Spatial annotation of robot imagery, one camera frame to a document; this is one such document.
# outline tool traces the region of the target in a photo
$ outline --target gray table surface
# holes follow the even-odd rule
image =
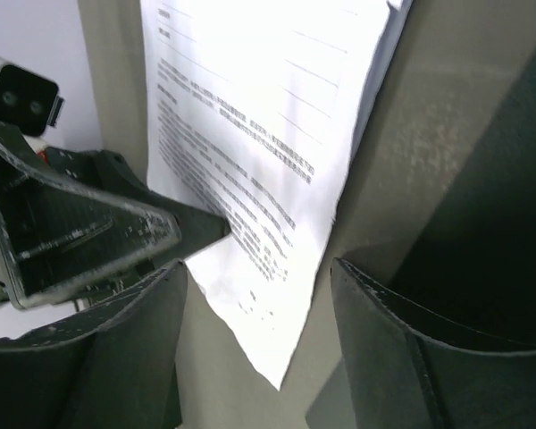
[[[138,0],[79,3],[105,146],[122,152],[144,177]],[[307,428],[306,413],[341,360],[331,260],[357,248],[352,260],[379,281],[389,280],[535,46],[536,0],[415,0],[339,203],[281,391],[255,372],[191,283],[177,355],[183,427]],[[344,390],[337,395],[348,400]],[[329,410],[332,422],[341,417],[333,412],[345,413],[340,406]]]

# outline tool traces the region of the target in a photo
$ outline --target white paper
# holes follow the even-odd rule
[[[279,389],[347,178],[388,3],[141,0],[141,8],[148,184],[229,218],[231,236],[188,267]],[[373,98],[379,84],[367,87]]]

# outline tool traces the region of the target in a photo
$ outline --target document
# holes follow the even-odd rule
[[[380,42],[409,4],[141,0],[149,187],[230,221],[188,268],[276,389],[398,35]]]

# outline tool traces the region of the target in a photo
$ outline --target paper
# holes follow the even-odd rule
[[[379,87],[366,80],[390,7],[141,0],[141,8],[148,184],[230,220],[231,236],[188,268],[279,389],[347,178],[362,92],[372,88],[373,98]]]

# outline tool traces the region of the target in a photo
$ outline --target printed document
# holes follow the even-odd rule
[[[188,268],[277,389],[409,4],[141,0],[149,187],[230,221]]]

